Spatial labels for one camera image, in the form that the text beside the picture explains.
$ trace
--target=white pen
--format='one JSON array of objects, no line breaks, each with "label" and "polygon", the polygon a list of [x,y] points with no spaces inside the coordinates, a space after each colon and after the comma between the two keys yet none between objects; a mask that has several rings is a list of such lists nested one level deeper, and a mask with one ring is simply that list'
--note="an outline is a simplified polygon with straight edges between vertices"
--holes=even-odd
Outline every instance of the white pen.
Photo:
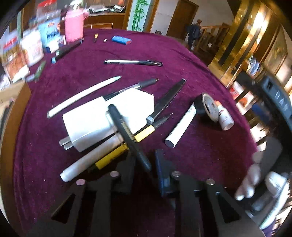
[{"label": "white pen", "polygon": [[110,79],[107,79],[105,81],[102,81],[92,87],[89,87],[88,89],[79,92],[78,94],[72,96],[71,98],[65,100],[64,102],[62,102],[61,104],[57,105],[56,107],[52,108],[48,113],[47,113],[47,117],[48,119],[52,118],[54,115],[56,115],[57,113],[59,113],[61,110],[63,110],[64,108],[68,107],[69,105],[73,104],[74,102],[80,100],[81,98],[83,98],[84,96],[89,95],[90,93],[104,87],[107,86],[117,80],[119,80],[121,78],[121,76],[115,76],[112,77]]}]

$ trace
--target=black tape roll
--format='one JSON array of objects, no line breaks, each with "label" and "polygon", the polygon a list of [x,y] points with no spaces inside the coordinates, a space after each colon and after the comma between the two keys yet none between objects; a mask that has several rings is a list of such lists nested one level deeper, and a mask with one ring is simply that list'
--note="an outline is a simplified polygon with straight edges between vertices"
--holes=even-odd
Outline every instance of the black tape roll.
[{"label": "black tape roll", "polygon": [[194,100],[197,114],[204,121],[217,122],[219,120],[219,110],[213,98],[207,93],[202,93]]}]

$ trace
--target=wooden door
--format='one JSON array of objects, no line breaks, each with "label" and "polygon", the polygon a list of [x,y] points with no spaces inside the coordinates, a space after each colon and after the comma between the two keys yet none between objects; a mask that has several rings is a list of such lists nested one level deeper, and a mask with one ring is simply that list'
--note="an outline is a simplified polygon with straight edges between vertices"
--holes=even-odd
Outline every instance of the wooden door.
[{"label": "wooden door", "polygon": [[186,27],[192,24],[198,8],[193,2],[179,0],[166,35],[184,40],[187,36]]},{"label": "wooden door", "polygon": [[143,32],[150,32],[158,7],[158,3],[159,0],[150,0],[149,8],[145,18],[145,23],[143,25]]}]

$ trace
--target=blue eraser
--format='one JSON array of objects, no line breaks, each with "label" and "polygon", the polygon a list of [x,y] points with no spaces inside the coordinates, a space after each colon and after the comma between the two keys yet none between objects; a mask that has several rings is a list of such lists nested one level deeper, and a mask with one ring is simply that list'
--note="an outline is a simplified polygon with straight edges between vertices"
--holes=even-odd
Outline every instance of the blue eraser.
[{"label": "blue eraser", "polygon": [[121,37],[121,36],[114,36],[112,38],[112,41],[113,42],[117,42],[117,43],[122,43],[122,44],[125,44],[125,45],[130,44],[132,42],[131,39],[124,38],[124,37]]}]

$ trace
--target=wall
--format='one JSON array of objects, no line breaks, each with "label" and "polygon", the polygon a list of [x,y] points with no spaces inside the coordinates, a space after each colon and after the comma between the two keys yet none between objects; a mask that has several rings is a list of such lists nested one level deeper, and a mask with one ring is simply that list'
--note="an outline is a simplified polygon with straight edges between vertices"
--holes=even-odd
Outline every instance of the wall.
[{"label": "wall", "polygon": [[291,66],[292,66],[292,40],[290,39],[290,37],[287,34],[287,32],[285,31],[285,29],[284,29],[284,34],[285,34],[285,39],[286,39],[288,56],[285,59],[285,61],[283,62],[282,66],[280,67],[279,71],[277,72],[276,77],[281,82],[281,84],[285,86],[288,83],[288,81],[292,75],[292,70],[291,70]]},{"label": "wall", "polygon": [[[190,0],[199,6],[193,24],[202,20],[201,26],[221,25],[223,22],[232,25],[233,14],[226,0]],[[178,0],[160,0],[151,32],[160,30],[166,35]]]},{"label": "wall", "polygon": [[237,11],[239,9],[239,6],[241,4],[241,0],[227,0],[228,5],[231,8],[231,11],[233,13],[233,16],[235,17],[237,14]]}]

